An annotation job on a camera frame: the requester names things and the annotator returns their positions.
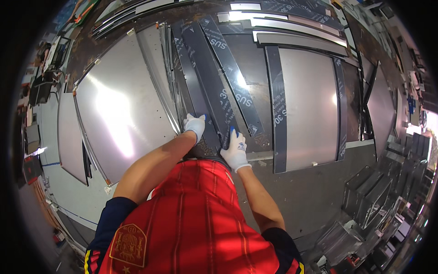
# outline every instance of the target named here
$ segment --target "concrete floor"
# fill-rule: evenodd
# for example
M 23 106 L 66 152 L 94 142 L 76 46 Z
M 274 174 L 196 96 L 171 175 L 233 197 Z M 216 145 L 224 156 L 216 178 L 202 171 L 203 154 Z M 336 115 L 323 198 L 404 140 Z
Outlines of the concrete floor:
M 89 62 L 93 61 L 94 58 L 106 49 L 114 39 L 119 37 L 121 33 L 126 32 L 126 29 L 132 27 L 130 25 L 122 27 L 110 34 L 108 39 L 94 41 L 88 38 L 87 33 L 91 28 L 90 25 L 94 23 L 95 19 L 109 2 L 111 1 L 101 1 L 95 10 L 95 14 L 90 15 L 90 22 L 85 23 L 84 31 L 79 33 L 73 45 L 69 64 L 67 65 L 67 73 L 71 73 L 72 76 L 72 80 L 69 83 L 70 91 L 72 89 L 72 83 L 82 75 L 83 68 Z M 213 14 L 219 11 L 225 11 L 226 5 L 227 2 L 224 1 L 204 1 L 195 7 L 188 6 L 179 8 L 178 11 L 166 11 L 153 14 L 138 20 L 136 24 L 139 26 L 148 25 L 150 22 L 157 20 L 162 21 L 172 16 L 174 16 L 175 20 L 181 17 L 187 18 L 189 15 L 196 16 L 199 11 Z M 353 34 L 353 37 L 357 36 L 358 29 L 365 28 L 353 20 L 348 19 L 348 21 L 351 26 L 350 33 Z M 363 45 L 363 41 L 353 43 L 351 39 L 348 40 L 352 46 Z M 383 54 L 388 57 L 384 50 L 380 50 L 380 52 L 383 52 Z M 341 210 L 345 182 L 365 165 L 373 165 L 375 163 L 374 145 L 369 145 L 369 142 L 357 142 L 357 85 L 359 79 L 357 78 L 357 69 L 350 67 L 348 64 L 346 64 L 346 66 L 343 65 L 346 82 L 353 82 L 351 84 L 349 97 L 348 130 L 351 131 L 349 133 L 349 136 L 351 136 L 349 137 L 349 141 L 352 141 L 355 147 L 346 150 L 345 160 L 284 174 L 272 173 L 272 160 L 252 162 L 255 167 L 254 171 L 256 175 L 277 202 L 284 216 L 286 229 L 292 238 L 297 238 L 297 246 L 301 251 L 308 249 L 314 244 L 318 237 L 318 231 L 322 231 L 327 222 Z M 100 213 L 105 206 L 105 202 L 112 197 L 113 190 L 110 190 L 108 194 L 105 192 L 106 183 L 101 174 L 97 171 L 92 173 L 93 179 L 89 180 L 90 186 L 86 187 L 59 166 L 56 138 L 57 102 L 55 97 L 50 98 L 48 103 L 36 107 L 34 111 L 37 113 L 38 124 L 40 125 L 42 137 L 41 147 L 46 147 L 45 152 L 40 155 L 40 158 L 44 173 L 49 177 L 50 192 L 53 193 L 53 196 L 57 200 L 56 202 L 61 207 L 60 211 L 65 214 L 66 217 L 71 218 L 87 228 L 95 230 L 100 218 Z M 268 125 L 264 126 L 268 130 L 271 128 Z M 247 223 L 254 229 L 257 229 L 246 200 L 243 186 L 235 174 L 233 174 L 233 178 L 239 194 L 239 203 Z

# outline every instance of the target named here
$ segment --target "hand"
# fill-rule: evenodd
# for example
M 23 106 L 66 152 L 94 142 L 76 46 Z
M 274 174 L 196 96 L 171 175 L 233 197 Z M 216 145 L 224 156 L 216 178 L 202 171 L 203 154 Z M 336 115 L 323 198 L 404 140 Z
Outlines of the hand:
M 184 132 L 191 130 L 196 134 L 196 143 L 201 139 L 205 129 L 205 114 L 199 118 L 193 117 L 190 113 L 187 113 L 187 119 L 184 119 Z
M 230 146 L 228 149 L 221 149 L 220 155 L 225 159 L 226 163 L 237 172 L 241 167 L 251 166 L 246 159 L 246 144 L 245 137 L 242 133 L 237 132 L 234 127 L 231 127 Z

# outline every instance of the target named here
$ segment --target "red jersey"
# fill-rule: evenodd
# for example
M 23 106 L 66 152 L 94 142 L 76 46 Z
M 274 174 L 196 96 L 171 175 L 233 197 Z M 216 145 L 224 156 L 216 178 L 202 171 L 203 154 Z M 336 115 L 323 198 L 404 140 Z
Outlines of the red jersey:
M 279 270 L 273 243 L 246 224 L 231 174 L 216 161 L 177 164 L 151 200 L 127 206 L 129 213 L 116 230 L 109 225 L 113 234 L 105 251 L 98 233 L 109 234 L 108 226 L 100 229 L 108 203 L 87 251 L 86 273 L 264 274 Z M 300 258 L 289 260 L 288 273 L 301 273 Z

